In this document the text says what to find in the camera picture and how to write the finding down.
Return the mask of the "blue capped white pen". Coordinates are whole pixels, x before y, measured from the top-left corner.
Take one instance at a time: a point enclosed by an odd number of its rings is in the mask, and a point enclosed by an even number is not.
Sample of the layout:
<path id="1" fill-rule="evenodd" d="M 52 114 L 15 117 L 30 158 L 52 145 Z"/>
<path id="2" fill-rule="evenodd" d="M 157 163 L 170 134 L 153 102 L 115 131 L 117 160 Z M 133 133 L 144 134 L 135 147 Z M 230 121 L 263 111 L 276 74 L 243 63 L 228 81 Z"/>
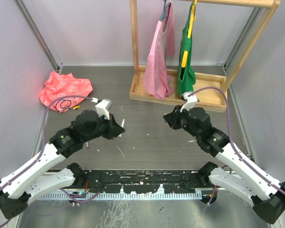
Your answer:
<path id="1" fill-rule="evenodd" d="M 122 120 L 121 127 L 124 128 L 125 119 Z"/>

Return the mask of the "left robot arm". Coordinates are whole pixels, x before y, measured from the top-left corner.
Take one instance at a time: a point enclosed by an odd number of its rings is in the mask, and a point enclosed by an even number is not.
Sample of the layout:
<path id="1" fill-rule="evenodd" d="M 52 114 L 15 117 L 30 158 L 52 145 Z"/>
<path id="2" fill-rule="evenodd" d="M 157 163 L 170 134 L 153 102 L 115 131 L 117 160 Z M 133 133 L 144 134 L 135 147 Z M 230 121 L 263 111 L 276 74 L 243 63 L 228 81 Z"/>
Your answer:
<path id="1" fill-rule="evenodd" d="M 6 219 L 22 213 L 36 199 L 56 189 L 81 188 L 87 182 L 85 172 L 72 163 L 55 175 L 40 179 L 46 171 L 81 150 L 84 144 L 103 137 L 118 137 L 125 129 L 114 119 L 85 110 L 67 128 L 59 130 L 42 151 L 10 175 L 0 179 L 0 210 Z"/>

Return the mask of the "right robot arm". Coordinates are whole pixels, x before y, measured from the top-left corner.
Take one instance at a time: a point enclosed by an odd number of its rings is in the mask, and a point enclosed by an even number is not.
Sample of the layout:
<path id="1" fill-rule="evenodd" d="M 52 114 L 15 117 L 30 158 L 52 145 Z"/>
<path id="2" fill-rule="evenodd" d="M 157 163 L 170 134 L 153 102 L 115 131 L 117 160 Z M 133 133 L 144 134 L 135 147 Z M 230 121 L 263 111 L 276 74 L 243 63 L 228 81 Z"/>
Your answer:
<path id="1" fill-rule="evenodd" d="M 263 221 L 275 224 L 285 211 L 285 181 L 273 178 L 251 161 L 223 131 L 212 126 L 203 108 L 187 111 L 177 105 L 163 118 L 170 128 L 189 133 L 204 152 L 236 173 L 234 176 L 208 162 L 199 170 L 202 186 L 213 184 L 225 188 L 248 203 Z"/>

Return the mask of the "green shirt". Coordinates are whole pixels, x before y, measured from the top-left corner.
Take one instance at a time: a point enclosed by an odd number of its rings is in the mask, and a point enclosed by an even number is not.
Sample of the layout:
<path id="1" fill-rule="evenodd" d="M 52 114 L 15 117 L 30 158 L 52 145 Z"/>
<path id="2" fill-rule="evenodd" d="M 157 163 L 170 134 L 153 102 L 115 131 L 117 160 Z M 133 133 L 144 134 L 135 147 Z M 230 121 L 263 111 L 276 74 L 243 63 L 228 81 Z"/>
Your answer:
<path id="1" fill-rule="evenodd" d="M 190 22 L 190 12 L 194 1 L 190 5 L 188 12 L 188 18 L 185 27 L 182 31 L 182 39 L 180 43 L 180 54 L 179 54 L 179 67 L 178 67 L 178 94 L 181 96 L 185 92 L 193 92 L 193 86 L 196 84 L 195 72 L 191 67 L 191 56 L 192 56 L 192 35 L 190 39 L 187 39 L 187 33 Z M 181 67 L 183 53 L 185 50 L 189 51 L 188 62 L 184 68 Z"/>

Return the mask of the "pink shirt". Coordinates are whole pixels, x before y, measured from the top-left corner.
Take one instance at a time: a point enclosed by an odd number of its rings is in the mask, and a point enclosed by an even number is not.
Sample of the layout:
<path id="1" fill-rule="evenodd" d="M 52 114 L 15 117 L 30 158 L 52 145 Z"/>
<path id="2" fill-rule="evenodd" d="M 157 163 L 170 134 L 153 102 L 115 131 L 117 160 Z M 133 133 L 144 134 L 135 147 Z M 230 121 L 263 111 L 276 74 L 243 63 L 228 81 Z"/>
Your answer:
<path id="1" fill-rule="evenodd" d="M 148 94 L 159 100 L 174 93 L 166 64 L 167 57 L 173 57 L 176 52 L 174 12 L 172 2 L 170 3 L 166 19 L 157 22 L 143 79 Z"/>

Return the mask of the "wooden clothes rack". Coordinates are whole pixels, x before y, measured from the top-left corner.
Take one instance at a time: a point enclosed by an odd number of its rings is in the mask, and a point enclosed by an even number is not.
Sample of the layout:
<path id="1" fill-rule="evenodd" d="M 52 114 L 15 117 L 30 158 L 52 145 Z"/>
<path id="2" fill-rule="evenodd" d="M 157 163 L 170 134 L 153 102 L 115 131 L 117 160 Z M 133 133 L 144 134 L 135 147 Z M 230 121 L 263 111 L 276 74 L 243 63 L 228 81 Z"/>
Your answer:
<path id="1" fill-rule="evenodd" d="M 197 82 L 195 84 L 195 91 L 200 90 L 197 94 L 199 102 L 197 107 L 203 107 L 209 111 L 225 112 L 228 104 L 228 99 L 224 98 L 227 95 L 227 90 L 231 85 L 233 79 L 238 71 L 244 64 L 249 53 L 253 49 L 258 38 L 266 28 L 271 20 L 276 9 L 280 5 L 279 0 L 201 0 L 198 3 L 210 3 L 220 5 L 232 5 L 241 7 L 254 7 L 263 8 L 264 12 L 258 21 L 253 33 L 246 43 L 242 53 L 237 59 L 231 73 L 228 76 L 219 76 L 212 74 L 196 73 Z M 134 75 L 129 91 L 129 98 L 138 101 L 159 103 L 164 105 L 180 105 L 183 103 L 180 96 L 172 94 L 165 100 L 159 100 L 154 96 L 147 93 L 144 88 L 142 80 L 146 66 L 139 65 L 139 52 L 138 52 L 138 26 L 137 26 L 137 3 L 135 0 L 130 1 L 131 13 L 131 29 L 132 29 L 132 44 L 133 44 L 133 66 Z"/>

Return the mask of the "red patterned cloth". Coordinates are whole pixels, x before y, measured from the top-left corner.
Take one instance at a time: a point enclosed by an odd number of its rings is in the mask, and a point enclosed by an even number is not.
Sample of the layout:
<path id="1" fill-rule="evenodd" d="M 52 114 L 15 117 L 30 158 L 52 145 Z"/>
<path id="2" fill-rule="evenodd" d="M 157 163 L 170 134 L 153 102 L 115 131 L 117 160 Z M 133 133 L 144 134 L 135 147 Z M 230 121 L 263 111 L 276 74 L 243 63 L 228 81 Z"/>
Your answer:
<path id="1" fill-rule="evenodd" d="M 73 74 L 51 72 L 44 89 L 38 94 L 42 104 L 59 113 L 77 106 L 93 92 L 91 81 Z"/>

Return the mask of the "yellow clothes hanger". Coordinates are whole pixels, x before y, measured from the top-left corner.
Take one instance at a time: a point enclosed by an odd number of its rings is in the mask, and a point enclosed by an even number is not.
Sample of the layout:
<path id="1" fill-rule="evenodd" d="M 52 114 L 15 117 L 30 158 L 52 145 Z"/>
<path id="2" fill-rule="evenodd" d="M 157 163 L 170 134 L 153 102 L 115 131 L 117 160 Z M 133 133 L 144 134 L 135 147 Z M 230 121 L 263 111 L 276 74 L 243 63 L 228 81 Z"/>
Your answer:
<path id="1" fill-rule="evenodd" d="M 194 20 L 196 18 L 196 16 L 195 16 L 196 5 L 197 5 L 197 0 L 194 1 L 193 5 L 191 7 L 190 22 L 189 22 L 189 28 L 188 28 L 188 33 L 187 33 L 187 39 L 190 39 L 191 35 L 192 35 L 192 27 L 193 27 Z M 185 50 L 183 53 L 183 58 L 182 58 L 182 62 L 181 62 L 182 68 L 184 68 L 188 62 L 188 55 L 189 55 L 189 51 Z"/>

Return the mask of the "grey clothes hanger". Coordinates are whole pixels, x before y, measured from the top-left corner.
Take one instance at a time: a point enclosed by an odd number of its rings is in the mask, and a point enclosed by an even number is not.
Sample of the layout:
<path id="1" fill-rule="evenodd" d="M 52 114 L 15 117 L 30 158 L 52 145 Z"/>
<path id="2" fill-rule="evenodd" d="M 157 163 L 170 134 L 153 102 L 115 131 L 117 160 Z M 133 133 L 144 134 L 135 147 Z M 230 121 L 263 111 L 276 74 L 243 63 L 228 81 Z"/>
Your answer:
<path id="1" fill-rule="evenodd" d="M 164 19 L 166 19 L 166 17 L 168 16 L 168 10 L 170 9 L 171 3 L 168 2 L 167 0 L 163 1 L 163 11 L 162 14 L 160 16 L 160 21 L 163 21 Z"/>

